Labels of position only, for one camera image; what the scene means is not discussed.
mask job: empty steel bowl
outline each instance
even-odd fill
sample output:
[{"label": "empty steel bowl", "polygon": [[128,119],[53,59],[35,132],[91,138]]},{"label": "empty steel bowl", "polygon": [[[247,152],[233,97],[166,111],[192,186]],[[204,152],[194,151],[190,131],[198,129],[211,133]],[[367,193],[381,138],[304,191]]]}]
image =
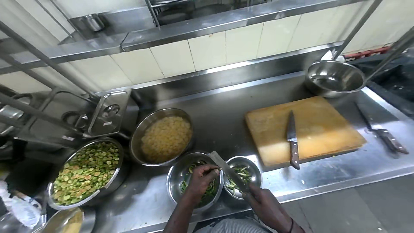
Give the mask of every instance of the empty steel bowl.
[{"label": "empty steel bowl", "polygon": [[[204,152],[191,152],[183,155],[181,159],[171,167],[167,175],[167,190],[171,199],[178,203],[181,198],[182,192],[180,184],[182,181],[186,181],[187,184],[190,181],[191,174],[188,169],[191,164],[203,160],[209,164],[215,164],[214,161]],[[220,175],[216,178],[217,192],[214,197],[206,197],[202,200],[198,206],[194,209],[194,212],[202,212],[210,208],[214,203],[217,202],[223,189],[223,171],[220,171]]]},{"label": "empty steel bowl", "polygon": [[345,62],[318,61],[308,68],[305,85],[315,95],[333,98],[361,90],[365,75]]},{"label": "empty steel bowl", "polygon": [[[166,162],[163,162],[163,163],[150,163],[149,161],[145,159],[145,155],[143,151],[141,150],[142,137],[144,136],[145,131],[149,127],[151,127],[155,122],[163,119],[164,117],[182,117],[184,120],[190,123],[191,131],[193,135],[191,136],[191,139],[188,142],[187,146],[174,158]],[[135,129],[134,135],[132,136],[131,141],[130,141],[131,155],[137,162],[145,166],[156,167],[156,166],[171,165],[175,161],[175,159],[178,158],[178,156],[180,156],[182,153],[184,153],[191,147],[193,139],[194,139],[193,124],[191,123],[190,116],[185,111],[181,109],[176,109],[176,108],[161,109],[145,117],[141,121],[141,123],[138,125],[138,127]]]},{"label": "empty steel bowl", "polygon": [[[250,177],[250,179],[252,180],[251,182],[257,187],[260,187],[262,185],[262,173],[260,172],[259,167],[250,159],[243,157],[243,156],[236,156],[236,157],[233,157],[227,160],[226,163],[230,167],[235,167],[235,166],[246,167],[247,166],[248,168],[246,168],[246,170],[252,175]],[[226,176],[226,173],[224,173],[225,190],[230,194],[230,196],[238,200],[244,200],[243,197],[241,196],[242,193],[238,189],[235,189],[235,192],[233,194],[233,191],[226,186],[227,184],[230,184],[230,181],[228,177]]]}]

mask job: steel pot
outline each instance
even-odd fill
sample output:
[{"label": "steel pot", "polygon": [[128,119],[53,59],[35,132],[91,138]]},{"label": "steel pot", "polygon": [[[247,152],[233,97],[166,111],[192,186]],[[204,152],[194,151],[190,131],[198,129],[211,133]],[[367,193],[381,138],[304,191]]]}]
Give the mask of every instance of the steel pot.
[{"label": "steel pot", "polygon": [[65,161],[65,163],[67,163],[69,160],[71,160],[73,158],[73,156],[75,156],[76,153],[79,150],[81,150],[82,148],[85,148],[85,147],[87,147],[89,145],[92,145],[92,144],[98,144],[98,143],[101,143],[101,142],[113,143],[118,147],[118,150],[119,150],[119,152],[118,152],[119,153],[118,165],[115,169],[115,173],[113,174],[111,179],[108,181],[108,183],[104,187],[102,187],[102,188],[98,189],[97,191],[95,191],[91,196],[81,200],[80,202],[77,202],[77,203],[74,203],[74,204],[68,205],[68,206],[61,206],[61,205],[56,204],[55,200],[52,197],[52,195],[53,195],[53,182],[50,182],[48,184],[48,187],[47,187],[49,206],[51,206],[52,208],[57,209],[57,210],[65,210],[65,209],[71,209],[71,208],[75,208],[75,207],[78,207],[78,206],[82,206],[82,205],[87,204],[90,200],[92,200],[95,197],[100,198],[100,197],[103,197],[103,196],[106,196],[106,195],[112,193],[113,191],[115,191],[122,184],[122,182],[125,180],[125,178],[127,176],[129,165],[128,165],[128,163],[124,162],[124,157],[125,157],[124,149],[122,148],[121,144],[118,141],[116,141],[115,139],[100,138],[100,139],[90,141],[87,144],[83,145],[81,148],[79,148],[76,152],[74,152]]},{"label": "steel pot", "polygon": [[[141,150],[141,144],[142,144],[142,137],[144,136],[145,131],[151,127],[155,122],[157,122],[160,119],[163,119],[164,117],[182,117],[186,121],[190,123],[191,131],[193,132],[193,135],[191,136],[190,141],[188,142],[187,146],[174,158],[163,162],[163,163],[149,163],[145,160],[144,153]],[[168,166],[174,163],[174,161],[182,155],[185,151],[187,151],[193,144],[194,140],[194,130],[193,130],[193,124],[191,122],[190,116],[181,109],[176,108],[166,108],[166,109],[160,109],[158,111],[155,111],[145,117],[140,124],[138,124],[138,127],[135,129],[135,132],[131,138],[130,141],[130,150],[132,157],[139,162],[142,165],[150,166],[150,167],[156,167],[156,166]]]}]

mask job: knife handle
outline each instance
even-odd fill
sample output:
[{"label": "knife handle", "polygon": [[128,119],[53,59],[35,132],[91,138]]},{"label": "knife handle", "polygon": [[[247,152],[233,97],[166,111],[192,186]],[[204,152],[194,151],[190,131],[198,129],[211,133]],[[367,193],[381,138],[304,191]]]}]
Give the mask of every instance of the knife handle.
[{"label": "knife handle", "polygon": [[299,167],[299,150],[298,150],[298,143],[295,141],[290,141],[290,165],[296,169],[300,169]]},{"label": "knife handle", "polygon": [[386,129],[377,129],[375,132],[381,137],[381,139],[387,144],[387,146],[394,151],[403,153],[408,155],[409,152],[407,151],[404,146],[402,146],[397,139]]}]

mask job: stainless steel bowl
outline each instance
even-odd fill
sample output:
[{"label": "stainless steel bowl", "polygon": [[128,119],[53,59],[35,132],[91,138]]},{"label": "stainless steel bowl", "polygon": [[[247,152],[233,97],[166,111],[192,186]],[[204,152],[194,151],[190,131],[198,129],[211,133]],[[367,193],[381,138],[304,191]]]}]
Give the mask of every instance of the stainless steel bowl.
[{"label": "stainless steel bowl", "polygon": [[[182,156],[182,158],[171,167],[167,175],[167,190],[173,202],[178,203],[181,198],[180,184],[183,180],[190,180],[191,175],[188,174],[188,168],[192,163],[204,160],[207,163],[215,164],[214,161],[203,152],[191,152]],[[223,171],[220,171],[220,175],[216,178],[217,193],[211,199],[206,199],[201,202],[195,209],[194,212],[202,212],[210,208],[214,203],[217,202],[223,189]]]},{"label": "stainless steel bowl", "polygon": [[[246,168],[246,170],[252,174],[251,180],[252,183],[257,186],[260,187],[262,186],[262,173],[260,172],[259,167],[257,167],[257,165],[251,161],[250,159],[243,157],[243,156],[235,156],[229,160],[226,161],[226,163],[230,166],[230,167],[235,167],[235,166],[248,166],[248,168]],[[233,191],[231,189],[229,189],[226,185],[230,184],[230,181],[226,175],[226,173],[224,173],[224,188],[225,190],[228,192],[228,194],[230,194],[230,196],[238,199],[238,200],[244,200],[243,197],[241,196],[242,193],[238,190],[235,189],[235,193],[233,194]]]},{"label": "stainless steel bowl", "polygon": [[305,85],[315,95],[333,98],[361,90],[364,80],[364,73],[355,66],[340,61],[318,61],[308,68]]},{"label": "stainless steel bowl", "polygon": [[97,191],[95,191],[91,196],[89,196],[89,197],[81,200],[80,202],[77,202],[75,204],[68,205],[68,206],[61,206],[61,205],[58,205],[55,202],[54,198],[52,197],[52,195],[53,195],[53,182],[54,181],[53,182],[50,182],[48,184],[48,187],[47,187],[48,204],[49,204],[50,207],[52,207],[54,209],[57,209],[57,210],[65,210],[65,209],[75,208],[75,207],[78,207],[78,206],[81,206],[81,205],[86,204],[87,202],[89,202],[94,197],[100,198],[100,197],[103,197],[103,196],[108,195],[109,193],[112,193],[113,191],[115,191],[122,184],[122,182],[125,180],[125,178],[127,176],[127,172],[128,172],[129,166],[128,166],[127,163],[124,163],[123,162],[124,161],[124,156],[125,156],[125,151],[122,148],[121,144],[118,141],[116,141],[115,139],[112,139],[112,138],[100,138],[100,139],[96,139],[96,140],[90,141],[87,144],[83,145],[81,148],[79,148],[75,153],[73,153],[66,160],[65,163],[67,163],[69,160],[71,160],[73,158],[73,156],[75,156],[76,153],[79,150],[81,150],[82,148],[87,147],[87,146],[92,145],[92,144],[98,144],[98,143],[101,143],[101,142],[113,143],[119,149],[119,152],[118,152],[119,153],[118,165],[117,165],[117,167],[115,169],[115,173],[113,174],[113,176],[111,177],[111,179],[108,181],[108,183],[104,187],[102,187],[102,188],[98,189]]},{"label": "stainless steel bowl", "polygon": [[82,222],[79,233],[91,233],[94,229],[96,213],[92,208],[73,208],[56,212],[46,223],[42,233],[61,233],[68,221],[76,214],[81,214]]},{"label": "stainless steel bowl", "polygon": [[[143,151],[141,150],[141,144],[142,144],[142,137],[144,136],[145,131],[151,127],[155,122],[163,119],[164,117],[182,117],[184,120],[188,121],[190,123],[191,131],[193,135],[191,136],[190,141],[188,142],[187,146],[174,158],[163,162],[163,163],[150,163],[146,161]],[[173,164],[176,158],[183,154],[185,151],[187,151],[193,142],[194,139],[194,130],[193,130],[193,124],[191,123],[190,116],[181,109],[176,108],[166,108],[161,109],[158,111],[155,111],[145,117],[141,123],[138,125],[138,127],[135,129],[134,135],[131,138],[130,141],[130,149],[131,149],[131,155],[132,157],[139,162],[142,165],[150,166],[150,167],[156,167],[156,166],[168,166]]]}]

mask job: utensil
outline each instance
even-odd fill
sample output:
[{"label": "utensil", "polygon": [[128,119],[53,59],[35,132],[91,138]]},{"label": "utensil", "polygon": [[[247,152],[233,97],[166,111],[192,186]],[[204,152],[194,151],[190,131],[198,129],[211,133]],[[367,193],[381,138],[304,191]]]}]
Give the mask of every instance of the utensil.
[{"label": "utensil", "polygon": [[372,115],[360,104],[356,103],[359,112],[361,113],[362,117],[364,118],[369,131],[376,133],[386,144],[387,146],[393,150],[403,154],[408,155],[409,152],[407,151],[404,146],[402,146],[397,139],[387,130],[384,129],[381,124],[379,124]]},{"label": "utensil", "polygon": [[364,73],[353,65],[318,61],[306,71],[305,86],[315,95],[334,98],[361,90],[364,79]]},{"label": "utensil", "polygon": [[[226,162],[229,167],[233,168],[235,166],[241,166],[246,167],[246,171],[248,171],[251,174],[251,183],[253,183],[255,186],[260,187],[262,185],[262,173],[259,169],[259,167],[250,159],[244,157],[244,156],[235,156]],[[223,174],[224,178],[224,188],[227,191],[230,196],[236,198],[237,200],[244,200],[242,197],[242,192],[240,192],[238,189],[235,190],[234,194],[231,189],[229,189],[226,185],[230,184],[230,181],[228,177],[226,176],[226,173]]]},{"label": "utensil", "polygon": [[[196,163],[200,160],[203,160],[207,163],[214,164],[214,161],[204,152],[190,152],[181,156],[180,160],[174,164],[167,175],[167,190],[170,198],[173,202],[178,203],[180,200],[182,193],[180,184],[183,180],[186,182],[190,181],[191,175],[188,174],[188,169],[191,164]],[[223,171],[220,171],[220,175],[216,178],[216,187],[217,193],[216,195],[211,198],[204,200],[200,203],[195,209],[194,212],[202,212],[210,208],[214,203],[217,202],[221,191],[223,189]]]},{"label": "utensil", "polygon": [[85,15],[83,20],[86,26],[94,32],[101,31],[105,28],[105,24],[98,14]]},{"label": "utensil", "polygon": [[315,96],[247,112],[246,123],[265,166],[290,165],[286,141],[289,112],[295,116],[301,162],[323,155],[344,153],[361,147],[366,140],[323,97]]},{"label": "utensil", "polygon": [[48,184],[47,187],[47,192],[48,192],[48,203],[49,206],[52,207],[53,209],[57,209],[57,210],[66,210],[66,209],[72,209],[75,207],[79,207],[82,205],[86,205],[90,200],[92,200],[93,198],[100,198],[103,196],[106,196],[110,193],[112,193],[113,191],[115,191],[120,185],[121,183],[125,180],[126,176],[127,176],[127,172],[129,169],[129,164],[128,163],[124,163],[124,156],[125,156],[125,151],[123,149],[123,147],[121,146],[121,144],[116,141],[115,139],[112,138],[100,138],[100,139],[96,139],[93,141],[90,141],[88,143],[86,143],[85,145],[83,145],[81,148],[79,148],[76,152],[74,152],[66,161],[65,163],[67,163],[69,160],[71,160],[73,158],[73,156],[76,155],[76,153],[89,146],[92,144],[98,144],[101,142],[107,142],[107,143],[113,143],[118,147],[118,153],[119,153],[119,160],[118,160],[118,164],[117,167],[115,169],[115,173],[112,175],[111,179],[108,181],[108,183],[98,189],[97,191],[95,191],[91,196],[81,200],[80,202],[74,203],[72,205],[67,205],[67,206],[61,206],[58,205],[54,198],[53,198],[53,182],[50,182]]},{"label": "utensil", "polygon": [[209,154],[210,158],[217,164],[217,166],[223,169],[223,172],[230,177],[237,187],[242,192],[249,192],[249,187],[241,180],[240,176],[234,172],[232,168],[217,154],[217,152],[213,151]]},{"label": "utensil", "polygon": [[389,50],[389,56],[382,60],[367,78],[356,67],[344,62],[315,62],[306,71],[305,85],[315,95],[328,98],[360,91],[377,72],[413,43],[414,26],[394,43]]},{"label": "utensil", "polygon": [[61,233],[63,229],[68,226],[70,219],[73,217],[79,217],[80,215],[81,223],[80,226],[73,226],[76,230],[79,228],[79,233],[91,233],[96,220],[96,213],[94,209],[82,207],[74,208],[68,210],[60,210],[56,212],[46,223],[45,228],[42,233]]},{"label": "utensil", "polygon": [[131,135],[137,125],[139,107],[130,98],[132,89],[107,92],[99,100],[88,127],[88,135],[102,137],[117,133]]},{"label": "utensil", "polygon": [[45,228],[47,222],[46,207],[48,205],[48,193],[46,190],[43,192],[41,205],[42,209],[40,210],[40,219],[34,227],[35,230],[33,230],[32,233],[41,232]]},{"label": "utensil", "polygon": [[293,114],[293,110],[289,113],[286,141],[288,141],[290,145],[290,165],[299,170],[299,149],[298,139],[296,138],[295,115]]},{"label": "utensil", "polygon": [[[177,156],[175,156],[174,158],[172,158],[172,159],[170,159],[166,162],[163,162],[163,163],[149,163],[149,162],[146,161],[144,153],[141,150],[142,137],[144,136],[145,131],[149,127],[151,127],[155,122],[163,119],[164,117],[182,117],[184,120],[186,120],[188,123],[190,123],[191,131],[192,131],[193,135],[191,136],[191,139],[188,142],[187,146],[179,154],[177,154]],[[134,132],[134,134],[131,138],[130,150],[131,150],[132,157],[135,159],[135,161],[137,161],[138,163],[140,163],[142,165],[150,166],[150,167],[168,166],[168,165],[171,165],[172,163],[174,163],[174,161],[181,154],[183,154],[185,151],[187,151],[192,146],[193,140],[194,140],[194,131],[193,131],[193,124],[191,122],[190,116],[185,111],[183,111],[181,109],[166,108],[166,109],[160,109],[158,111],[155,111],[155,112],[151,113],[150,115],[145,117],[140,122],[140,124],[135,129],[135,132]]]}]

